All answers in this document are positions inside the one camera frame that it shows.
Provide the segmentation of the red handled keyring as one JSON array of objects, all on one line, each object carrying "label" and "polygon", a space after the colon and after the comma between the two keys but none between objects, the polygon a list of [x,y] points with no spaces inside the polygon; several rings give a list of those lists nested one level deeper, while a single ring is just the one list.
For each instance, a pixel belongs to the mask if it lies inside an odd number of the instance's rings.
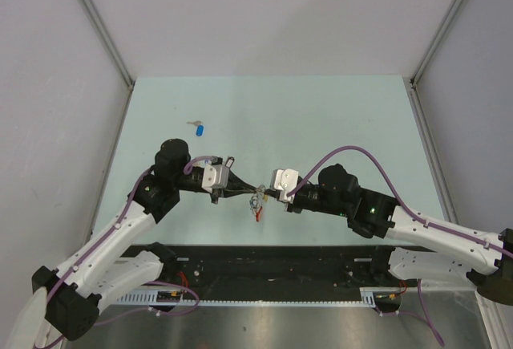
[{"label": "red handled keyring", "polygon": [[265,190],[266,187],[264,185],[258,186],[249,200],[249,207],[256,222],[261,221],[264,204],[269,199],[269,196],[265,193]]}]

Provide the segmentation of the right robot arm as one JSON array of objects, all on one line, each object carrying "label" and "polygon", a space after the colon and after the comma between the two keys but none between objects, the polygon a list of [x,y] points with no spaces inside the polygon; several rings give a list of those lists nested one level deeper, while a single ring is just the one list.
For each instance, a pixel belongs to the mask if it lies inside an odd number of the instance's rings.
[{"label": "right robot arm", "polygon": [[277,169],[265,193],[290,213],[341,216],[362,237],[405,241],[423,249],[414,254],[393,248],[372,262],[370,277],[379,286],[395,279],[463,282],[488,300],[512,304],[511,229],[486,232],[429,217],[396,197],[362,188],[340,164],[323,168],[315,184],[302,184],[296,170]]}]

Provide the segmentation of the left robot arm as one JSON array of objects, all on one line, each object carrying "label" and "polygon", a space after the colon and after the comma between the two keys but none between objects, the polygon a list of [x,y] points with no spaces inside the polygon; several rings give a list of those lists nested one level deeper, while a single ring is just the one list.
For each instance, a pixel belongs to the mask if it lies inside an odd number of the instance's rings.
[{"label": "left robot arm", "polygon": [[138,236],[155,227],[179,203],[181,192],[207,194],[212,203],[256,193],[256,187],[241,180],[231,166],[231,158],[191,157],[184,140],[164,141],[153,165],[139,176],[115,217],[56,268],[41,266],[34,272],[33,290],[47,291],[45,320],[63,338],[74,341],[93,327],[111,298],[146,282],[172,282],[177,275],[175,258],[157,244],[130,264],[113,286],[103,282],[103,276]]}]

